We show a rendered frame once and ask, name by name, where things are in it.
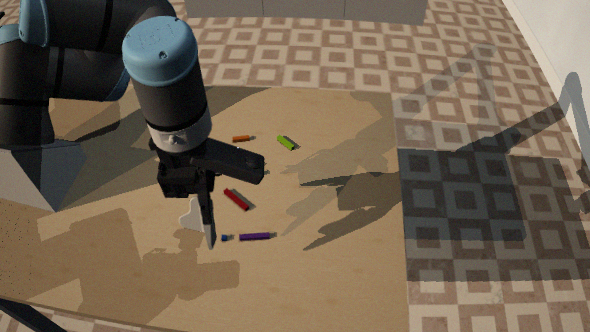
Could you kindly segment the purple rod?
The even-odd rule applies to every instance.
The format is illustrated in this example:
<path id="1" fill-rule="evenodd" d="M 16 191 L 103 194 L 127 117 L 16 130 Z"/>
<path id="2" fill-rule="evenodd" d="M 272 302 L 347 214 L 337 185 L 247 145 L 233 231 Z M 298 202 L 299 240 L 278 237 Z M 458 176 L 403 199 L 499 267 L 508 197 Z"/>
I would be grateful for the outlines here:
<path id="1" fill-rule="evenodd" d="M 249 241 L 249 240 L 264 240 L 270 239 L 269 232 L 267 233 L 252 233 L 252 234 L 239 234 L 240 241 Z"/>

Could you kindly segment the dark red rod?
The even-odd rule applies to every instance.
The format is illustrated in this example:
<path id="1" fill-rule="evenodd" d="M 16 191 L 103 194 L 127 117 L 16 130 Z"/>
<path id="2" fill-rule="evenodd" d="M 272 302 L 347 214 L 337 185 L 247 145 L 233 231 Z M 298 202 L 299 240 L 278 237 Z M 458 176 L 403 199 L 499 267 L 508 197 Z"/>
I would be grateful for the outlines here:
<path id="1" fill-rule="evenodd" d="M 227 195 L 231 200 L 233 200 L 237 205 L 239 205 L 243 210 L 247 211 L 249 206 L 244 203 L 240 198 L 238 198 L 234 193 L 232 193 L 229 189 L 224 190 L 224 194 Z"/>

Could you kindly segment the lime green rod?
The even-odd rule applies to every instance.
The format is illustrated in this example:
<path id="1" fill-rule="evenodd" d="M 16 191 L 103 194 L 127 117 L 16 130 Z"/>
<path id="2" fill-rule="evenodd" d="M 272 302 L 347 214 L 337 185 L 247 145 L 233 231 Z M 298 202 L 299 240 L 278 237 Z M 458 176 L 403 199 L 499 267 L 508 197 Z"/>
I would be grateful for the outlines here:
<path id="1" fill-rule="evenodd" d="M 281 142 L 283 145 L 285 145 L 288 149 L 290 149 L 290 150 L 295 149 L 294 145 L 292 143 L 290 143 L 288 140 L 286 140 L 284 137 L 282 137 L 281 135 L 277 136 L 277 140 L 279 142 Z"/>

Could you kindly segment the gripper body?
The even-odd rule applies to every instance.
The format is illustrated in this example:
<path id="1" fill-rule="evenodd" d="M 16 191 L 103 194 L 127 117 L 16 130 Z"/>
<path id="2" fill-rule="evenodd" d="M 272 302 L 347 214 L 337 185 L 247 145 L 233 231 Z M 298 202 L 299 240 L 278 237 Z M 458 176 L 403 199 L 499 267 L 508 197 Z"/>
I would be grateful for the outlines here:
<path id="1" fill-rule="evenodd" d="M 157 180 L 165 198 L 188 198 L 189 194 L 197 194 L 202 184 L 208 184 L 209 192 L 213 192 L 216 172 L 190 164 L 191 155 L 200 150 L 206 141 L 191 150 L 167 152 L 158 148 L 151 136 L 150 150 L 159 149 L 156 151 L 160 160 Z"/>

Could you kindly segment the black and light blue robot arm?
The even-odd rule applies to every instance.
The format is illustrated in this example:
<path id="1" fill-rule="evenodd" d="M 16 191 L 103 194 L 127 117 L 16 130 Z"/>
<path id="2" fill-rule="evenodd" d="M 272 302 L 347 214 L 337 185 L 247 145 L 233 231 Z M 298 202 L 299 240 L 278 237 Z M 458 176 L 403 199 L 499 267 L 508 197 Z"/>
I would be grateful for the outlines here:
<path id="1" fill-rule="evenodd" d="M 157 147 L 183 152 L 209 136 L 197 41 L 168 0 L 20 5 L 19 24 L 0 26 L 0 144 L 54 143 L 49 98 L 117 101 L 130 78 Z M 190 164 L 255 185 L 264 178 L 264 156 L 209 137 Z"/>

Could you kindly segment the orange rod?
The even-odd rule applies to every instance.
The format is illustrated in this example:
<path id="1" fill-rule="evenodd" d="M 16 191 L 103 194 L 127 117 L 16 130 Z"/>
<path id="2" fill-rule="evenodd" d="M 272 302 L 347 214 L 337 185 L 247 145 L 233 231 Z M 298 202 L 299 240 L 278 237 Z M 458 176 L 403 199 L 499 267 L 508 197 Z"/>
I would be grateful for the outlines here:
<path id="1" fill-rule="evenodd" d="M 249 135 L 233 137 L 233 143 L 250 141 Z"/>

